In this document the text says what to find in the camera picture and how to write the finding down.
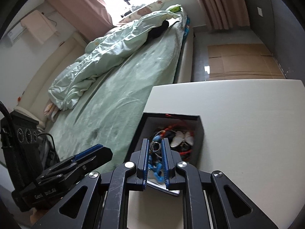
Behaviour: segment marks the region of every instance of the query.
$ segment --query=tiled floor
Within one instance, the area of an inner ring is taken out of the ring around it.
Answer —
[[[262,43],[263,42],[252,30],[228,30],[217,33],[195,33],[192,82],[205,81],[209,76],[205,71],[205,68],[209,66],[208,45]]]

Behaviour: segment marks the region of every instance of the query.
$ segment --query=green comforter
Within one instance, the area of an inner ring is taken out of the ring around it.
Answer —
[[[145,43],[152,28],[171,18],[176,19],[178,15],[155,11],[90,42],[85,54],[53,81],[48,90],[51,101],[62,110],[74,108],[97,77],[120,65]]]
[[[186,23],[185,13],[177,14],[164,34],[102,74],[74,109],[61,111],[48,125],[61,160],[102,144],[113,158],[98,171],[112,171],[124,161],[152,87],[173,83]]]

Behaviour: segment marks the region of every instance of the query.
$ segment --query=white table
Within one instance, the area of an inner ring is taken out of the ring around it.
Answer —
[[[305,88],[301,81],[156,86],[144,111],[200,115],[205,136],[198,169],[223,171],[279,229],[287,229],[304,206]],[[149,187],[131,192],[128,228],[182,229],[181,197]]]

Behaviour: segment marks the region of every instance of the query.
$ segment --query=headboard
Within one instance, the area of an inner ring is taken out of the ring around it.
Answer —
[[[39,121],[39,126],[45,128],[47,118],[44,108],[49,100],[48,89],[67,66],[84,54],[86,46],[83,38],[74,32],[39,68],[14,110]]]

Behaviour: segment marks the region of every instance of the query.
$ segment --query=open box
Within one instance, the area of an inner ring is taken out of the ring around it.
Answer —
[[[192,146],[192,152],[190,154],[189,163],[196,166],[200,150],[202,148],[204,130],[201,123],[200,116],[198,115],[181,115],[181,114],[156,114],[156,113],[143,113],[137,130],[133,136],[128,153],[125,158],[125,162],[129,161],[133,152],[139,151],[142,146],[143,139],[149,139],[154,134],[156,128],[165,128],[169,125],[181,123],[181,120],[185,122],[190,130],[194,133],[194,144]],[[165,188],[164,183],[158,183],[156,179],[149,178],[148,175],[147,185],[169,193],[174,196],[178,196],[180,190],[169,191]]]

